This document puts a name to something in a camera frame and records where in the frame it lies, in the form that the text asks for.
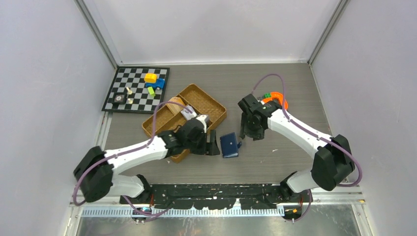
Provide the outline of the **blue leather card holder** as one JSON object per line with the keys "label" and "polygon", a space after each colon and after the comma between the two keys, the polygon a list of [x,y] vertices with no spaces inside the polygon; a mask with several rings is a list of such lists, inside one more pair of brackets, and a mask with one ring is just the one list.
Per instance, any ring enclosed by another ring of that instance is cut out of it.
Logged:
{"label": "blue leather card holder", "polygon": [[238,157],[238,150],[242,142],[238,142],[235,132],[220,137],[221,152],[223,158]]}

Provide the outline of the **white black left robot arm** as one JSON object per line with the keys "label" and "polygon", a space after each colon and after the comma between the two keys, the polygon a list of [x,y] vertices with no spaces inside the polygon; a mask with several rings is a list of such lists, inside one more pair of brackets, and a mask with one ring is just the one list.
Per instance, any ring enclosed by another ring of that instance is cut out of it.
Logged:
{"label": "white black left robot arm", "polygon": [[[89,149],[73,171],[77,181],[73,202],[80,206],[92,203],[107,195],[122,195],[146,203],[151,196],[147,181],[142,175],[124,176],[122,172],[141,164],[161,160],[188,150],[197,155],[213,155],[210,148],[215,142],[207,142],[209,116],[198,115],[181,125],[177,130],[166,130],[149,140],[128,147],[102,150],[95,146]],[[83,202],[77,201],[81,191]]]}

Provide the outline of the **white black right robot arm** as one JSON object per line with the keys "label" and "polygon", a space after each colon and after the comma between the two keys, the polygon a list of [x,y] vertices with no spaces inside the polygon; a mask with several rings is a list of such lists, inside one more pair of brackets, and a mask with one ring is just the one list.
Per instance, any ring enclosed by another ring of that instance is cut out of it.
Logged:
{"label": "white black right robot arm", "polygon": [[238,106],[242,110],[239,134],[242,139],[262,140],[269,129],[298,145],[313,159],[310,169],[294,172],[281,181],[284,200],[293,202],[302,191],[317,187],[331,191],[356,169],[344,136],[332,137],[315,130],[290,115],[279,102],[263,103],[252,94]]}

